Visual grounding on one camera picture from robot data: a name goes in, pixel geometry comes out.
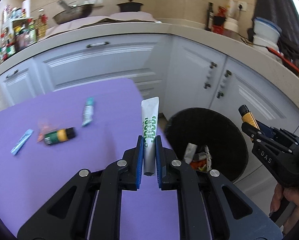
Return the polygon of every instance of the red handle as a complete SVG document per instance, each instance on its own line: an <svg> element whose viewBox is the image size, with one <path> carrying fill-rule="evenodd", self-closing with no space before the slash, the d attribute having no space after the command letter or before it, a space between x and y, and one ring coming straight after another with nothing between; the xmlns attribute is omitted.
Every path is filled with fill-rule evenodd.
<svg viewBox="0 0 299 240"><path fill-rule="evenodd" d="M266 49L270 52L273 53L275 56L279 57L281 60L283 60L285 63L287 63L292 69L294 69L297 73L299 73L299 68L296 67L295 64L284 58L280 53L278 53L276 50L266 47Z"/></svg>

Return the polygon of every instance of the black bottle cap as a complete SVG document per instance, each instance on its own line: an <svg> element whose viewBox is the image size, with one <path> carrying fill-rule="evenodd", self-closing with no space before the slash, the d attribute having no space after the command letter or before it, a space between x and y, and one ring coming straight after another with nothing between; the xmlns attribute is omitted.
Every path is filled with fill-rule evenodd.
<svg viewBox="0 0 299 240"><path fill-rule="evenodd" d="M74 127L67 128L67 129L65 129L65 131L66 131L66 135L67 135L68 139L72 139L72 138L74 138L76 136Z"/></svg>
<svg viewBox="0 0 299 240"><path fill-rule="evenodd" d="M246 105L242 105L240 108L238 108L238 112L241 114L241 117L243 117L249 112L249 110Z"/></svg>

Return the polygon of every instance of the human hand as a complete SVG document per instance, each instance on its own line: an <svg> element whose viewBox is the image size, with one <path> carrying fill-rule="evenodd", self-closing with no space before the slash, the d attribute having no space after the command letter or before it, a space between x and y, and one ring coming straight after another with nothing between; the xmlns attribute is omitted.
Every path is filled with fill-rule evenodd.
<svg viewBox="0 0 299 240"><path fill-rule="evenodd" d="M283 233L287 234L299 220L299 190L294 187L284 189L280 184L277 184L274 190L272 202L270 203L270 212L276 212L279 209L283 197L285 197L289 202L293 201L296 205L293 213L284 223Z"/></svg>

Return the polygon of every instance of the pot lid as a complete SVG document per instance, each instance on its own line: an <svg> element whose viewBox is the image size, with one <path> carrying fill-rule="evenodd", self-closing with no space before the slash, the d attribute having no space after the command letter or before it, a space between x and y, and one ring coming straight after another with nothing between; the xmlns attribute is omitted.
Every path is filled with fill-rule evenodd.
<svg viewBox="0 0 299 240"><path fill-rule="evenodd" d="M117 4L118 6L120 6L120 5L125 5L125 4L140 4L141 6L142 5L144 5L144 4L142 4L142 3L140 3L140 2L133 2L133 0L128 0L128 2L124 2L124 3L119 3L119 4Z"/></svg>

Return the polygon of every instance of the plastic container with blue rim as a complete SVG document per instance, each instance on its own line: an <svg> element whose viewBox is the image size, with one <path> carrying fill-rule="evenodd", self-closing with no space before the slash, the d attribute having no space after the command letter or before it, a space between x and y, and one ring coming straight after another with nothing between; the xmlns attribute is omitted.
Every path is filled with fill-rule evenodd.
<svg viewBox="0 0 299 240"><path fill-rule="evenodd" d="M254 20L254 32L257 36L277 44L282 29L269 20L256 17Z"/></svg>

